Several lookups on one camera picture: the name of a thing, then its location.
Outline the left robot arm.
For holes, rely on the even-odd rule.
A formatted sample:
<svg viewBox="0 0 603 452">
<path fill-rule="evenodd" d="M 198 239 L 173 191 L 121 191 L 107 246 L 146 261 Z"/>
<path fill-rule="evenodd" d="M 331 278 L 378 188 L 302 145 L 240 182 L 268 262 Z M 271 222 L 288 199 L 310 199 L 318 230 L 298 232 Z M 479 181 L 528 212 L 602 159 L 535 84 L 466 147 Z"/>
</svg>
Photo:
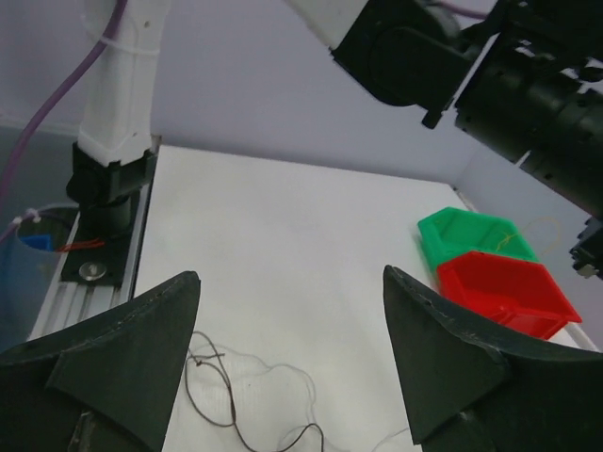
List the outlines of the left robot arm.
<svg viewBox="0 0 603 452">
<path fill-rule="evenodd" d="M 88 1 L 89 98 L 66 191 L 106 232 L 150 182 L 150 119 L 167 1 Z M 498 1 L 469 27 L 442 1 L 294 1 L 334 62 L 378 101 L 456 126 L 588 214 L 575 271 L 602 274 L 602 5 Z"/>
</svg>

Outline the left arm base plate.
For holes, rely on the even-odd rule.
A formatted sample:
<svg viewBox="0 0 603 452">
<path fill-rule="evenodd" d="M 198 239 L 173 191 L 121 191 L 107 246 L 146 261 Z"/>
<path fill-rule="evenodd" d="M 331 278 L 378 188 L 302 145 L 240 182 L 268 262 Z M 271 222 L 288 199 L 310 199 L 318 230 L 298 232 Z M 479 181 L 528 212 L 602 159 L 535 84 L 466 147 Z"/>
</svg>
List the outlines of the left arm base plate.
<svg viewBox="0 0 603 452">
<path fill-rule="evenodd" d="M 141 192 L 155 175 L 156 161 L 157 154 L 146 150 L 129 164 L 112 162 L 105 167 L 73 150 L 73 175 L 66 192 L 77 203 L 79 220 L 62 281 L 122 285 Z"/>
</svg>

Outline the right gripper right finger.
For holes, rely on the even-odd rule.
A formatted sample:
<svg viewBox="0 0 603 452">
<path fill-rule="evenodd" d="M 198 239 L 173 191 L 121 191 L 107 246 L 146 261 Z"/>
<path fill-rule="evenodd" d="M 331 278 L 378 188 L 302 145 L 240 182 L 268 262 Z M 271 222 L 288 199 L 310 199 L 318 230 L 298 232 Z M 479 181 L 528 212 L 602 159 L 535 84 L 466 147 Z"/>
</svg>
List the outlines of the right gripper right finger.
<svg viewBox="0 0 603 452">
<path fill-rule="evenodd" d="M 602 356 L 513 331 L 399 268 L 383 307 L 412 441 L 424 451 L 598 451 Z"/>
</svg>

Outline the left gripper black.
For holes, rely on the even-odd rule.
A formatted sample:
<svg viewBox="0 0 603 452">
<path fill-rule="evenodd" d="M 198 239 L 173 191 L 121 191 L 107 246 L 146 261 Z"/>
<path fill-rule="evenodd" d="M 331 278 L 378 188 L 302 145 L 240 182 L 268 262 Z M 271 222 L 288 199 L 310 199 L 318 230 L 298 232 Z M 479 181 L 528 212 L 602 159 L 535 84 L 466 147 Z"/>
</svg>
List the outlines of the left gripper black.
<svg viewBox="0 0 603 452">
<path fill-rule="evenodd" d="M 570 250 L 573 269 L 583 278 L 602 279 L 602 221 L 590 217 L 578 235 L 578 243 Z"/>
</svg>

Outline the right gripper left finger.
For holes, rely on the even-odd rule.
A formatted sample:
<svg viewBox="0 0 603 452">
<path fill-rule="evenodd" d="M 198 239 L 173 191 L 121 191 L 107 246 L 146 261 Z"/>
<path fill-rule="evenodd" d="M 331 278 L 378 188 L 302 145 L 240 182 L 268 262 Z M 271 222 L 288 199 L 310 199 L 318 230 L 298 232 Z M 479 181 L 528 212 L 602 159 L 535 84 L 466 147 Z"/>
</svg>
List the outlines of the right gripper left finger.
<svg viewBox="0 0 603 452">
<path fill-rule="evenodd" d="M 185 271 L 2 352 L 2 450 L 161 450 L 200 293 Z"/>
</svg>

